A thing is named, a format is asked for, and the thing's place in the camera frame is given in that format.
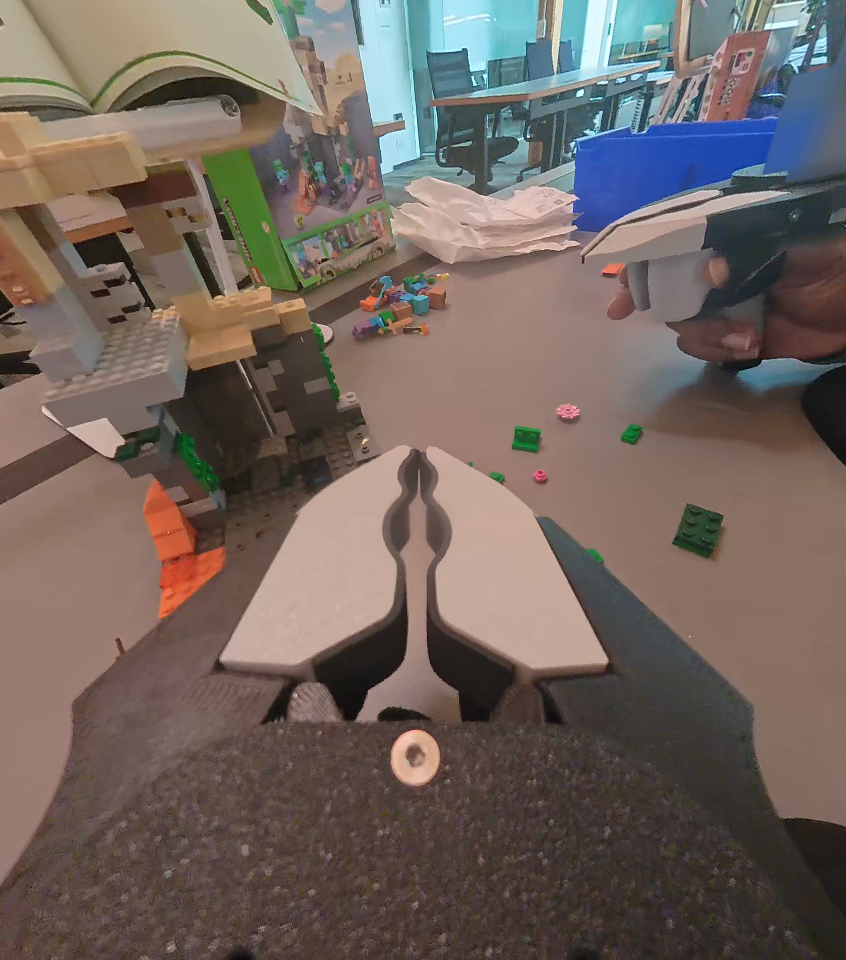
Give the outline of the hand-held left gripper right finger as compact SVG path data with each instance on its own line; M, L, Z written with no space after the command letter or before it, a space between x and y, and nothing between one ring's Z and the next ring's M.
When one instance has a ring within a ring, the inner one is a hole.
M602 676L610 660L535 512L436 446L421 454L433 551L429 663L463 713L490 714L511 689Z

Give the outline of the green toy set box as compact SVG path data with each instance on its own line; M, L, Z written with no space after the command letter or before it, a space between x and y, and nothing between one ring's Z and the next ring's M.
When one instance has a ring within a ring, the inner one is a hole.
M319 109L294 105L259 145L203 159L250 282L296 291L393 247L353 2L264 2Z

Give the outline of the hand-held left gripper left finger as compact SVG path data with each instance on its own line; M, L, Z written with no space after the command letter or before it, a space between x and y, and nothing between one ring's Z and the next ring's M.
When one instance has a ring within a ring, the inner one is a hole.
M420 452L398 446L298 511L246 607L220 665L318 682L345 719L400 667L407 643L406 573Z

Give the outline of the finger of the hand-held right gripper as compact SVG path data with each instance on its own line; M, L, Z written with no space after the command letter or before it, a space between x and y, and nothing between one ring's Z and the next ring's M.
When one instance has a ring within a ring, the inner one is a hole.
M728 196L715 189L695 191L633 211L612 226L615 231L675 231L680 226L705 224L724 200Z
M703 249L706 229L707 216L699 212L670 212L627 222L597 237L584 248L582 259L606 265L690 254Z

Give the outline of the person's right hand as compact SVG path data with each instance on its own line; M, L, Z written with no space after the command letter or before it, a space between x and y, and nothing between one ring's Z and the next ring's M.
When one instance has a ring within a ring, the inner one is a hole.
M846 354L846 230L792 244L769 289L760 327L716 314L669 324L684 354L728 364Z

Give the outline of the wood framed dark board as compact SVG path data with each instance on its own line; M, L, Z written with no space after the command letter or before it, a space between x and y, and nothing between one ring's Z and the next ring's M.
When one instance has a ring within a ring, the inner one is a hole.
M709 66L739 19L736 1L676 1L672 37L675 76L683 79Z

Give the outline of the dark green toy plate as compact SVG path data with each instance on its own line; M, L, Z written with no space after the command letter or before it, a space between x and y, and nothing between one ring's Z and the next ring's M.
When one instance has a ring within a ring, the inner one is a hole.
M687 503L672 544L696 556L711 558L723 532L724 515Z

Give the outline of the pile of colourful toy bricks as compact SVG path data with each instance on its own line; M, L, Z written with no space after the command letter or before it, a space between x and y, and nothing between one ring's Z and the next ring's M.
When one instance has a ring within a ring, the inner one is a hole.
M421 271L395 283L384 275L369 286L358 302L359 315L352 327L357 343L397 336L429 336L429 316L447 307L445 271Z

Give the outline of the long wooden edged table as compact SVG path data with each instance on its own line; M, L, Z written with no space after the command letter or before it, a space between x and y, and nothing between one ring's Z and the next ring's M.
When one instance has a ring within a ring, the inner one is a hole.
M644 90L651 75L660 69L661 61L652 58L607 67L578 69L488 89L436 96L429 103L438 110L466 111L472 114L476 152L475 182L472 188L477 194L486 195L490 186L486 136L488 116L513 104L528 104L531 120L553 117L542 154L541 171L546 173L562 163L569 111L593 106L596 114L602 114L602 129L607 130L609 122L616 118L619 111L619 98Z

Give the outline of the open instruction booklet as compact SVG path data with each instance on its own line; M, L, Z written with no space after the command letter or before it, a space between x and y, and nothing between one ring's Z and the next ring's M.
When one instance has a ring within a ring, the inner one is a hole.
M215 94L323 111L273 2L0 1L0 111L107 114Z

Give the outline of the pile of white paper bags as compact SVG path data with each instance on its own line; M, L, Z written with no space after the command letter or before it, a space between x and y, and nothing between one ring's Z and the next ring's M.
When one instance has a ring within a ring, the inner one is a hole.
M573 238L575 197L550 185L525 185L500 198L425 176L406 192L412 201L391 210L394 234L447 265L580 246Z

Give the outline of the red toy set box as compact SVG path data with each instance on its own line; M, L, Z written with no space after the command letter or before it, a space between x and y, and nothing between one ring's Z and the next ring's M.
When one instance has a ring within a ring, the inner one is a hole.
M676 74L651 125L744 119L770 37L769 30L731 34L707 65Z

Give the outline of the blue plastic bin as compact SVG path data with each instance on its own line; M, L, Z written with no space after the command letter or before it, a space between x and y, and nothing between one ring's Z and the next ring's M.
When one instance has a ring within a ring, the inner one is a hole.
M764 163L777 119L661 124L575 142L576 228L598 233L609 223L672 195L727 180Z

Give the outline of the grey toy brick building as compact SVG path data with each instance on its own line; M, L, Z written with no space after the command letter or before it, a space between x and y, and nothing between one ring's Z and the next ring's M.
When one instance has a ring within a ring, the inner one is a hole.
M203 158L149 165L136 139L118 132L49 140L42 120L24 111L0 112L0 294L36 338L30 355L49 382L45 413L60 426L105 422L120 440L113 458L153 484L144 515L164 568L160 617L172 613L222 570L223 547L198 545L200 531L221 531L225 493L209 444L179 427L168 404L185 397L190 373L236 364L246 390L261 393L249 362L265 346L303 350L302 360L269 366L277 412L262 402L271 436L261 457L287 457L285 437L348 428L351 464L373 459L358 415L357 396L341 393L325 354L322 331L301 299L275 302L270 289L210 295L184 241L182 215L193 212L206 231L215 219L205 184L177 166ZM154 268L161 269L171 305L130 311L119 267L89 268L55 217L54 203L106 194L117 198Z

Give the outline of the grey desk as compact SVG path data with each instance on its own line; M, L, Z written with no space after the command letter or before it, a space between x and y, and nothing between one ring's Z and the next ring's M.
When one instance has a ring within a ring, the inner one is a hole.
M336 375L381 449L501 472L596 548L752 702L778 812L846 826L846 468L800 407L821 368L726 377L642 314L606 318L617 285L576 249L448 273L428 337L362 344L354 315L333 323ZM556 417L563 403L578 422ZM541 429L537 453L512 450L514 426ZM116 637L130 650L157 623L146 488L93 453L0 505L0 882L57 786L73 700ZM672 544L687 503L724 515L711 558Z

